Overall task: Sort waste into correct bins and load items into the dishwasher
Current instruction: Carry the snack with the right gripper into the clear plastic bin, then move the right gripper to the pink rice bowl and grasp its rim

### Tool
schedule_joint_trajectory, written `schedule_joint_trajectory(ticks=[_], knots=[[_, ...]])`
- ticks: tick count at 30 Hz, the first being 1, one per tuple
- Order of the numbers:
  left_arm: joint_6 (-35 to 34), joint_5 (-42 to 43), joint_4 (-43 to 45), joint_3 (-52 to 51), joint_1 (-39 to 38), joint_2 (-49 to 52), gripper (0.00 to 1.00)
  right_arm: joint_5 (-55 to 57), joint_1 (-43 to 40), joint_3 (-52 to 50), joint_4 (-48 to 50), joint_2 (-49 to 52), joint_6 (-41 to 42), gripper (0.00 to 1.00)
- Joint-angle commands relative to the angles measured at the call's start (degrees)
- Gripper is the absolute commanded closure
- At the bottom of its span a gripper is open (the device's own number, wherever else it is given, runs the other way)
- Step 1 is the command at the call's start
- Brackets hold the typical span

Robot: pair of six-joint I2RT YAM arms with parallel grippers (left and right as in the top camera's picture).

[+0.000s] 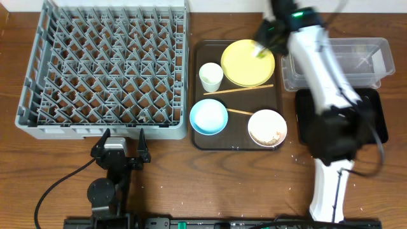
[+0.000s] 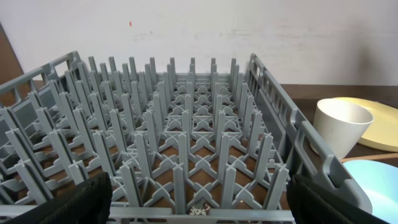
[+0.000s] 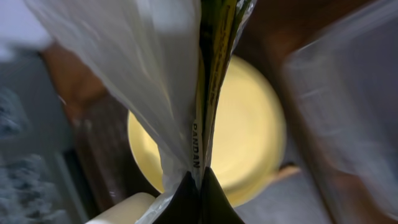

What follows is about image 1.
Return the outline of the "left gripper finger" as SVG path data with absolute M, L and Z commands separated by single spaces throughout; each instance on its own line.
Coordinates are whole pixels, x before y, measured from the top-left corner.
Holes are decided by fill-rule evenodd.
M 150 159 L 143 128 L 140 129 L 137 152 L 142 159 Z
M 102 149 L 104 148 L 105 142 L 111 137 L 111 131 L 109 128 L 103 133 L 102 137 L 96 142 L 92 149 Z

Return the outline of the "white plastic cup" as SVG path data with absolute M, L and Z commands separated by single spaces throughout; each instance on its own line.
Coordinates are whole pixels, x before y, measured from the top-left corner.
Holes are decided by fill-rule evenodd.
M 199 69 L 198 75 L 203 89 L 206 92 L 215 92 L 219 89 L 224 74 L 220 65 L 209 62 Z

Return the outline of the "light blue bowl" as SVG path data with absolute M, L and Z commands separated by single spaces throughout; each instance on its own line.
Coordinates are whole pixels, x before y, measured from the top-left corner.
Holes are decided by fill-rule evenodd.
M 192 128 L 202 135 L 216 135 L 228 123 L 226 107 L 215 99 L 204 99 L 197 102 L 190 111 Z

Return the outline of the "pink white bowl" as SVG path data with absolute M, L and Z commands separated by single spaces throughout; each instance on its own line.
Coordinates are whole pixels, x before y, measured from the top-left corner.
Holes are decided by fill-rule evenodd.
M 250 138 L 264 148 L 279 147 L 287 136 L 287 123 L 283 116 L 271 109 L 256 111 L 247 124 Z

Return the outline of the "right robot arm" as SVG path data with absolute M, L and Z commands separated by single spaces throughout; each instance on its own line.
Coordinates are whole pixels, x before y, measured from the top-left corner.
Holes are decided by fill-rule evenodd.
M 300 8 L 293 0 L 265 1 L 263 21 L 256 32 L 255 56 L 265 50 L 297 58 L 314 100 L 315 118 L 308 128 L 307 146 L 315 162 L 313 220 L 344 221 L 343 202 L 350 174 L 377 176 L 385 161 L 375 128 L 375 112 L 346 79 L 328 35 L 328 25 L 313 7 Z M 372 172 L 353 169 L 357 151 L 370 140 L 378 150 Z

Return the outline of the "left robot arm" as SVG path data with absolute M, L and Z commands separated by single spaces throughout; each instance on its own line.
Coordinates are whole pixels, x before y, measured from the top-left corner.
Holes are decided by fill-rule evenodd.
M 126 140 L 112 137 L 107 129 L 91 149 L 95 163 L 107 171 L 106 177 L 94 180 L 87 190 L 92 205 L 92 228 L 136 228 L 137 217 L 126 211 L 131 173 L 142 170 L 151 161 L 144 131 L 139 133 L 137 156 L 128 156 Z

